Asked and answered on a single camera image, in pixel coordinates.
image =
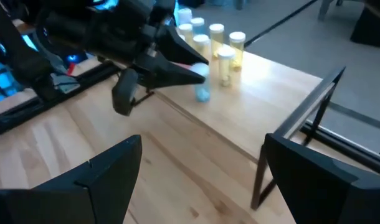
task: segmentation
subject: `white cap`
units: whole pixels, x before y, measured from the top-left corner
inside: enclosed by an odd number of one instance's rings
[[[194,41],[197,44],[208,44],[209,43],[209,37],[205,34],[199,34],[192,38],[192,41]]]
[[[229,35],[230,41],[234,43],[241,43],[245,41],[245,33],[233,32]]]
[[[209,66],[204,63],[195,63],[190,67],[190,71],[207,78],[209,75]]]
[[[192,31],[192,25],[191,24],[182,24],[179,26],[180,31]]]
[[[192,19],[191,9],[184,8],[178,11],[179,24],[190,23]]]
[[[225,30],[222,24],[212,24],[209,26],[209,31],[213,34],[219,34]]]
[[[232,59],[235,56],[235,51],[229,46],[223,46],[218,49],[217,56],[219,59]]]
[[[201,17],[191,19],[191,24],[193,26],[203,26],[204,25],[204,19]]]

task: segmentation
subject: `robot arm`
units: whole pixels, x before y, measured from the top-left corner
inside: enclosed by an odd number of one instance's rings
[[[152,90],[204,82],[204,77],[172,63],[208,63],[178,36],[169,22],[173,18],[174,0],[157,1],[152,9],[140,0],[119,0],[107,10],[97,9],[92,0],[40,0],[40,6],[34,2],[21,1],[29,12],[26,17],[37,18],[26,22],[33,22],[39,40],[51,52],[85,50],[129,65],[121,71],[112,91],[117,113],[129,115],[136,84]],[[53,72],[50,63],[26,46],[0,7],[2,17],[0,41],[15,59],[11,62],[16,80],[33,88],[43,99],[54,98],[59,93],[50,84]]]

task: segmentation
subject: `plastic vial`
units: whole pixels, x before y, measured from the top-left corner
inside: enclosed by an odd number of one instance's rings
[[[198,18],[191,19],[191,25],[192,25],[192,32],[194,33],[194,35],[205,34],[205,30],[204,30],[205,22],[203,18],[198,17]]]
[[[209,37],[205,34],[196,35],[192,39],[194,49],[204,58],[209,58]]]
[[[217,51],[223,46],[223,32],[225,27],[222,24],[212,24],[209,26],[211,35],[212,56],[217,58]]]
[[[231,63],[235,57],[235,50],[229,46],[223,46],[217,51],[219,59],[219,79],[222,86],[229,86],[232,83]]]
[[[184,40],[188,45],[192,46],[192,25],[182,24],[179,26],[180,34],[184,36]]]
[[[230,46],[235,50],[235,58],[233,60],[233,69],[238,70],[242,67],[242,56],[244,54],[245,33],[233,32],[229,35]]]
[[[209,66],[204,63],[195,63],[190,70],[205,77],[203,84],[194,85],[194,91],[198,102],[208,102],[211,96],[209,91]]]
[[[178,11],[178,19],[179,19],[178,21],[179,25],[191,23],[191,19],[192,19],[191,9],[189,8],[180,9]]]

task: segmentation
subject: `pill bottle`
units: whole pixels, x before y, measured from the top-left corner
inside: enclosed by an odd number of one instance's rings
[[[223,46],[223,32],[225,27],[222,24],[212,24],[209,26],[211,36],[212,56],[217,58],[217,51]]]
[[[219,59],[219,80],[221,86],[230,86],[232,83],[232,61],[235,57],[235,50],[229,46],[223,46],[217,51]]]
[[[184,40],[188,45],[192,46],[192,25],[182,24],[179,26],[179,32],[184,36]]]
[[[184,8],[184,9],[180,9],[178,11],[178,24],[181,25],[181,24],[189,24],[191,23],[191,19],[192,19],[192,13],[191,13],[191,9],[189,8]]]
[[[239,70],[242,67],[242,57],[244,54],[245,33],[233,32],[229,35],[230,46],[235,50],[235,58],[232,63],[234,70]]]
[[[209,37],[205,34],[195,35],[192,39],[194,49],[205,59],[209,58]]]
[[[205,22],[203,18],[197,17],[191,19],[191,25],[194,35],[205,34]]]
[[[191,66],[190,70],[205,77],[203,84],[194,85],[194,92],[198,102],[208,102],[211,96],[209,89],[209,66],[204,63],[195,63]]]

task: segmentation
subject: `gray floor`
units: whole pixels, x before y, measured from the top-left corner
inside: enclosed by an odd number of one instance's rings
[[[221,22],[228,31],[242,30],[249,39],[306,2],[258,0],[243,11],[204,6],[193,14],[210,23]],[[380,49],[349,40],[363,4],[332,4],[325,22],[317,21],[319,8],[320,1],[254,42],[247,51],[321,78],[346,65],[333,101],[380,120]],[[380,152],[380,130],[376,128],[335,111],[326,113],[323,126]]]

